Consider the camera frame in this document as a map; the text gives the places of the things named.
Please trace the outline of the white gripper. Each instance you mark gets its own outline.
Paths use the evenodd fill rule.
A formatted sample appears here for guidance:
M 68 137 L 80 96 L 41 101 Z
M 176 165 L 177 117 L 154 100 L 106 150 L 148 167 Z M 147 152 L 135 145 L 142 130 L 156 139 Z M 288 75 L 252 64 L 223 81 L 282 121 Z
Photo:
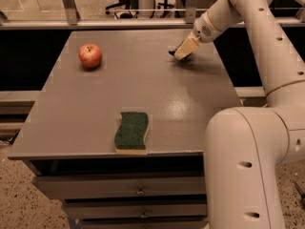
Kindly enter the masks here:
M 194 37 L 186 38 L 175 50 L 174 57 L 177 60 L 183 60 L 188 55 L 195 52 L 199 47 L 199 42 L 213 42 L 218 36 L 223 33 L 223 31 L 219 30 L 212 23 L 209 14 L 207 12 L 204 12 L 194 22 L 192 33 Z

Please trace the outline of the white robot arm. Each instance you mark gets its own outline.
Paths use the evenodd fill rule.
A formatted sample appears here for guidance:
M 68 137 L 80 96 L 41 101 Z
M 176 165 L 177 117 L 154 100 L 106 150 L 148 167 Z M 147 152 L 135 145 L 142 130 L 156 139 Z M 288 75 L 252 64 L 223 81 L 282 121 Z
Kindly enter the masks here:
M 175 49 L 181 60 L 243 23 L 267 104 L 214 115 L 204 137 L 210 229 L 285 229 L 275 166 L 304 157 L 304 62 L 269 9 L 272 0 L 217 0 Z

